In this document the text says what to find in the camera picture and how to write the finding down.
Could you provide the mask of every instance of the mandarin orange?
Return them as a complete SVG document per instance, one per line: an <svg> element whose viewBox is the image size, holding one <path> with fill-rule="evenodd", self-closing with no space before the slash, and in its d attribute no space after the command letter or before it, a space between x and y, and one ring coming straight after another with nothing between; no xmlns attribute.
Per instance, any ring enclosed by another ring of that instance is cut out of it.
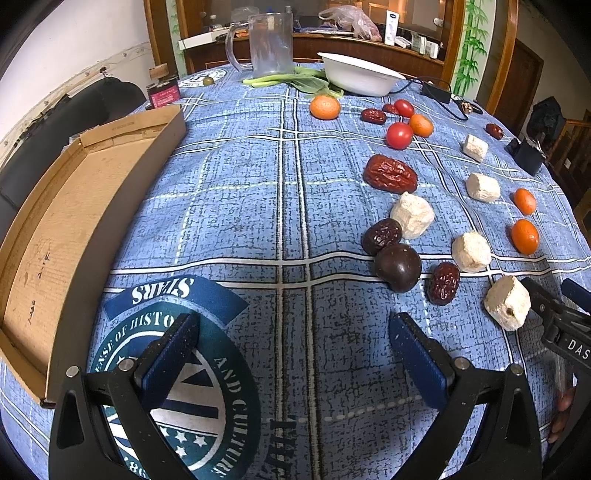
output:
<svg viewBox="0 0 591 480"><path fill-rule="evenodd" d="M410 128L418 137L427 138L433 133L433 123L424 115L415 113L408 122Z"/></svg>
<svg viewBox="0 0 591 480"><path fill-rule="evenodd" d="M515 248L524 255L535 253L540 244L538 229L529 220L517 220L511 229L511 239Z"/></svg>
<svg viewBox="0 0 591 480"><path fill-rule="evenodd" d="M534 213L537 206L535 197L526 189L517 189L513 194L513 202L524 215L531 215Z"/></svg>
<svg viewBox="0 0 591 480"><path fill-rule="evenodd" d="M340 103L329 95L318 95L310 102L310 113L319 120L334 120L339 116Z"/></svg>

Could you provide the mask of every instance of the glass pitcher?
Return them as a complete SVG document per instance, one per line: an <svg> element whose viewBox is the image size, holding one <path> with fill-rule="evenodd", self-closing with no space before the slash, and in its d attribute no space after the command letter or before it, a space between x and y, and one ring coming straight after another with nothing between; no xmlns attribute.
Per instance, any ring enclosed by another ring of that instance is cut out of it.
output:
<svg viewBox="0 0 591 480"><path fill-rule="evenodd" d="M252 63L240 64L234 55L234 35L246 27ZM233 24L226 37L226 55L236 70L252 69L253 78L293 73L293 14L251 15L248 22Z"/></svg>

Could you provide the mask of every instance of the black cable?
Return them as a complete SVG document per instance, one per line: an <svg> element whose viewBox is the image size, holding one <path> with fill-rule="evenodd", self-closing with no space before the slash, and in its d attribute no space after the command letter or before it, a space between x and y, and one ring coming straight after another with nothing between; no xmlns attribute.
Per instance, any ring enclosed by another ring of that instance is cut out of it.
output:
<svg viewBox="0 0 591 480"><path fill-rule="evenodd" d="M421 86L424 86L425 84L427 84L426 80L437 80L438 82L442 82L444 84L447 85L449 92L452 92L452 86L449 82L442 80L441 78L438 77L430 77L430 76L421 76L421 77L413 77L409 80L407 80L407 84L402 87L400 90L396 90L395 92L390 92L393 94L397 94L397 93L402 93L403 91L405 91L408 87L410 87L413 83L418 83ZM458 105L458 110L462 113L463 118L460 116L457 116L455 113L453 113L449 108L447 108L445 106L445 103L440 102L439 100L437 100L436 98L434 98L434 100L443 107L444 110L447 111L447 113L449 113L451 116L453 116L454 118L458 119L460 122L467 122L469 120L468 116L462 111L462 109L460 109L460 106Z"/></svg>

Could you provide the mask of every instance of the blue gripper pad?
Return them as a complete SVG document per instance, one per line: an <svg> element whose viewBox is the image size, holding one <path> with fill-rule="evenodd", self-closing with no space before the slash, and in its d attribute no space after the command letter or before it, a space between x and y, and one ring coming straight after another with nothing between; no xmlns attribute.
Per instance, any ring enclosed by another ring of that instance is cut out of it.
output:
<svg viewBox="0 0 591 480"><path fill-rule="evenodd" d="M199 326L198 313L188 315L182 322L177 319L167 333L148 345L142 354L158 353L147 371L142 372L140 401L146 411L159 408L168 396L189 353L197 346Z"/></svg>
<svg viewBox="0 0 591 480"><path fill-rule="evenodd" d="M591 313L591 293L570 278L565 279L560 286L562 295L571 299L584 311Z"/></svg>
<svg viewBox="0 0 591 480"><path fill-rule="evenodd" d="M451 357L438 341L423 333L408 313L391 313L388 333L394 355L402 357L425 403L442 410L455 378Z"/></svg>

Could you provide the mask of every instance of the black bag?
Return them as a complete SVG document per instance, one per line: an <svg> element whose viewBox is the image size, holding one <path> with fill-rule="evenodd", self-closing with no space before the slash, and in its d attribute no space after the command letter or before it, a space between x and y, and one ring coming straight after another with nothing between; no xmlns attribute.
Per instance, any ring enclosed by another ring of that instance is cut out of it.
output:
<svg viewBox="0 0 591 480"><path fill-rule="evenodd" d="M560 135L565 124L566 118L562 116L560 104L556 98L548 97L534 105L526 131L532 139L538 138L540 133L544 133L542 150L547 152Z"/></svg>

